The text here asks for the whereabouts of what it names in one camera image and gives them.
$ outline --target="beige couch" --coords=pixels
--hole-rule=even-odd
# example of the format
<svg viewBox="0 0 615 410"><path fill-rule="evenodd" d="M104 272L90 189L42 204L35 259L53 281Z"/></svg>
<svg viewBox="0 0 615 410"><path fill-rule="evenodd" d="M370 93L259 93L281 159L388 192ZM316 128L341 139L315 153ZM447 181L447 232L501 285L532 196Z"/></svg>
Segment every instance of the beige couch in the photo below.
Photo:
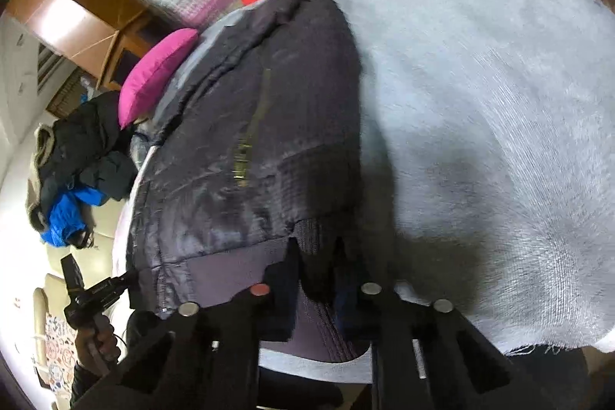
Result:
<svg viewBox="0 0 615 410"><path fill-rule="evenodd" d="M90 228L93 228L93 245L87 249L74 247L56 248L45 244L51 274L45 277L44 287L35 289L34 315L36 352L35 362L39 376L43 382L48 383L47 357L45 355L45 316L47 313L64 318L64 308L68 305L68 293L62 274L60 260L71 253L81 269L85 287L104 280L111 276L113 237L124 201L109 200L101 207L92 207L91 212L84 214L84 219ZM67 400L56 398L58 410L69 408Z"/></svg>

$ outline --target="pink pillow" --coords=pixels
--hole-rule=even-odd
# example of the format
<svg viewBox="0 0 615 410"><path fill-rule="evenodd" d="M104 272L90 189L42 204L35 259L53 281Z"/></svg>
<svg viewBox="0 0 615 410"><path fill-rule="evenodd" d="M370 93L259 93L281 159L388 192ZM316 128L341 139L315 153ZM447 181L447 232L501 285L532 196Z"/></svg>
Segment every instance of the pink pillow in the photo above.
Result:
<svg viewBox="0 0 615 410"><path fill-rule="evenodd" d="M119 93L118 120L122 129L156 106L168 80L198 38L198 30L181 28L167 35L140 59Z"/></svg>

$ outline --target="jacket sleeve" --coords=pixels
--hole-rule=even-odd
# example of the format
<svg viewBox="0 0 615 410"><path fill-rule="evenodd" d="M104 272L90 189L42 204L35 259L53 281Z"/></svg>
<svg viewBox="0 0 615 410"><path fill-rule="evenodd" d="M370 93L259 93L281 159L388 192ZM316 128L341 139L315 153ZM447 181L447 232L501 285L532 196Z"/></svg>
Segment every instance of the jacket sleeve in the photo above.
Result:
<svg viewBox="0 0 615 410"><path fill-rule="evenodd" d="M92 387L96 384L100 377L92 374L89 370L83 368L79 363L75 363L75 377L73 378L73 387L71 394L71 407Z"/></svg>

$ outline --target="hand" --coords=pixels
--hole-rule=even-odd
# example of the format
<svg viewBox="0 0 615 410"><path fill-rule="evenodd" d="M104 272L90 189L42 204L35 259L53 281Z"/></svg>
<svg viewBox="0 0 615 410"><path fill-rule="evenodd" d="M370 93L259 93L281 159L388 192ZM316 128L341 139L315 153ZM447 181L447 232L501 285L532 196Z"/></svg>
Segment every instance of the hand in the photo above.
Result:
<svg viewBox="0 0 615 410"><path fill-rule="evenodd" d="M88 343L94 340L94 329L83 328L77 330L75 337L75 349L77 350L77 363L94 375L102 376L100 370L96 367L96 362L90 353ZM108 326L102 329L96 336L98 352L103 359L110 362L117 360L120 355L118 340L113 335L113 326L108 323Z"/></svg>

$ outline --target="gold zipper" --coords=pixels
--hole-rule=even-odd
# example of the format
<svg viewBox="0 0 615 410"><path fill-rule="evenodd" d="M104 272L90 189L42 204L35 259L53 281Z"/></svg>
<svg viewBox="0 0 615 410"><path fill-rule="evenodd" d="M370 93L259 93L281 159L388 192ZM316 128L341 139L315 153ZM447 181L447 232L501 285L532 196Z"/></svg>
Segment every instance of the gold zipper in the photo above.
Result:
<svg viewBox="0 0 615 410"><path fill-rule="evenodd" d="M269 107L269 87L271 85L271 69L263 68L263 80L261 83L261 94L258 97L258 104L252 119L248 124L243 140L239 142L234 155L233 178L240 188L248 186L248 169L250 168L250 158L254 138L261 119L267 113Z"/></svg>

